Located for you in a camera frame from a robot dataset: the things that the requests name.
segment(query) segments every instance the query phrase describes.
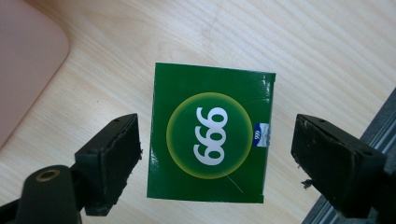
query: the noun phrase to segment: green box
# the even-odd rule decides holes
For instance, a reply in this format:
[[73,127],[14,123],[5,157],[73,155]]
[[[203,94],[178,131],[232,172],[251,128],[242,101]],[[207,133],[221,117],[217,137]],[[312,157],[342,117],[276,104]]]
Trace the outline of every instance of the green box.
[[275,77],[156,63],[148,197],[263,203]]

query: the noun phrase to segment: circular emblem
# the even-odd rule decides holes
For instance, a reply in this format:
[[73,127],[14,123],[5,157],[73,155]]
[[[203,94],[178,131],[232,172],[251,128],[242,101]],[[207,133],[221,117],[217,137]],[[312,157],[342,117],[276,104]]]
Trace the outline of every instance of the circular emblem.
[[250,118],[233,98],[215,92],[194,95],[169,119],[166,143],[189,175],[215,179],[235,171],[251,148]]

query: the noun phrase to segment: blue label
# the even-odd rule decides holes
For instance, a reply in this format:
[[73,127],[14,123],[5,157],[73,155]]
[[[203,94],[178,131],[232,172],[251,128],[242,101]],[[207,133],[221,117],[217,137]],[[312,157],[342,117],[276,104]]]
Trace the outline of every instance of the blue label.
[[253,132],[254,147],[268,147],[269,125],[267,123],[256,123]]

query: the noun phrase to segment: wood grain surface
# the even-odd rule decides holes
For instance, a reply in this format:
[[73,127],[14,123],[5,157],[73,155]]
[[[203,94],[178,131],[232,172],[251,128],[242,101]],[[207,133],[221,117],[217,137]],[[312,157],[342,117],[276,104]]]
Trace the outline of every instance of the wood grain surface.
[[[297,113],[360,137],[396,86],[394,1],[28,2],[64,29],[70,52],[0,149],[0,204],[32,172],[72,165],[112,119],[139,116],[143,160],[110,214],[83,223],[301,223],[319,193],[290,155]],[[146,197],[156,62],[276,73],[264,204]]]

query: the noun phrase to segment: black plastic part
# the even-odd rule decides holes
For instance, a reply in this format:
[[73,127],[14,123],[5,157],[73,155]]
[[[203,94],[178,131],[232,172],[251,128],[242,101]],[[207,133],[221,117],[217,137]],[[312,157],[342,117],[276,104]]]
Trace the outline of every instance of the black plastic part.
[[15,219],[20,200],[15,200],[0,207],[0,223],[8,223]]
[[378,211],[377,223],[396,223],[396,172],[383,175],[375,189],[373,208]]
[[344,217],[367,217],[386,156],[324,119],[298,115],[291,155]]
[[[387,101],[382,105],[360,140],[387,155],[388,159],[385,164],[387,173],[391,174],[396,169],[396,89],[393,90]],[[388,211],[394,211],[394,214],[396,214],[394,208],[386,205],[385,207]],[[338,216],[330,203],[321,195],[304,219],[303,224],[368,224],[376,223],[377,218],[378,212],[374,208],[368,218]]]
[[79,212],[68,167],[50,166],[26,179],[14,223],[79,223]]
[[75,158],[78,208],[84,206],[88,216],[106,216],[141,158],[137,115],[112,120]]

